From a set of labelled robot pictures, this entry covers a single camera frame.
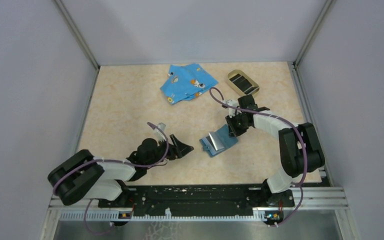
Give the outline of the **black mounting base plate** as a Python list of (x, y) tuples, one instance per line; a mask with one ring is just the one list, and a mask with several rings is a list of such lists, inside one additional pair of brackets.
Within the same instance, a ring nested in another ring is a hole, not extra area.
[(131, 208), (135, 217), (164, 216), (169, 209), (174, 217), (251, 216), (254, 208), (295, 206), (291, 190), (265, 200), (262, 184), (221, 185), (137, 185), (115, 201), (100, 199), (100, 208)]

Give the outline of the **aluminium frame rail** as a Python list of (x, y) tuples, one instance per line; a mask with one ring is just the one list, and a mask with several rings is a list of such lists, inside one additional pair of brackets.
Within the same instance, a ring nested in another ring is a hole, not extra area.
[(63, 221), (102, 222), (213, 222), (283, 219), (291, 212), (347, 210), (340, 187), (291, 188), (274, 203), (261, 200), (258, 187), (135, 187), (125, 206), (98, 200), (73, 205), (52, 198), (48, 212)]

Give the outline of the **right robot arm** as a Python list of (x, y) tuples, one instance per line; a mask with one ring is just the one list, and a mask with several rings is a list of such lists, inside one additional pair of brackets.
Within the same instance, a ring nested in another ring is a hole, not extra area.
[(324, 153), (312, 123), (294, 123), (267, 107), (258, 107), (252, 95), (223, 100), (223, 106), (228, 109), (225, 120), (230, 137), (239, 137), (254, 128), (278, 140), (281, 167), (263, 181), (261, 188), (261, 199), (267, 206), (275, 206), (281, 193), (300, 186), (307, 173), (324, 166)]

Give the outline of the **blue printed cloth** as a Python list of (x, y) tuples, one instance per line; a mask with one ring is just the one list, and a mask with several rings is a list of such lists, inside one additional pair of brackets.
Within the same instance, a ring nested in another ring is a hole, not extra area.
[(167, 80), (160, 90), (171, 105), (196, 99), (218, 84), (218, 81), (198, 63), (170, 65), (167, 75)]

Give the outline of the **beige oval card tray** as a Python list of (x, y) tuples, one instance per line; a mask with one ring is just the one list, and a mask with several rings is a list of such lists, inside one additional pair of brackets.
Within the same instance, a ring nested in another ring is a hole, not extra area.
[(227, 74), (227, 84), (241, 97), (255, 96), (260, 86), (240, 69), (234, 69)]

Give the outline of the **blue card holder wallet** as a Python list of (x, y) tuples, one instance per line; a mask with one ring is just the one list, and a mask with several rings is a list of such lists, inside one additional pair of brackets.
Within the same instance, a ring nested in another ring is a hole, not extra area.
[(205, 137), (199, 140), (202, 150), (206, 152), (210, 158), (213, 158), (238, 143), (236, 137), (229, 135), (229, 127), (223, 125), (216, 131), (209, 132)]

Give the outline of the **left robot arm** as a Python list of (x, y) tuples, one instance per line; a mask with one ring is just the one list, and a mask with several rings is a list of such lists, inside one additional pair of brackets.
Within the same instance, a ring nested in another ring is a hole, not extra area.
[(83, 199), (99, 199), (124, 207), (130, 200), (125, 182), (137, 181), (161, 162), (181, 159), (194, 150), (173, 134), (169, 138), (170, 142), (146, 138), (123, 160), (96, 158), (88, 149), (82, 149), (54, 168), (47, 180), (65, 206)]

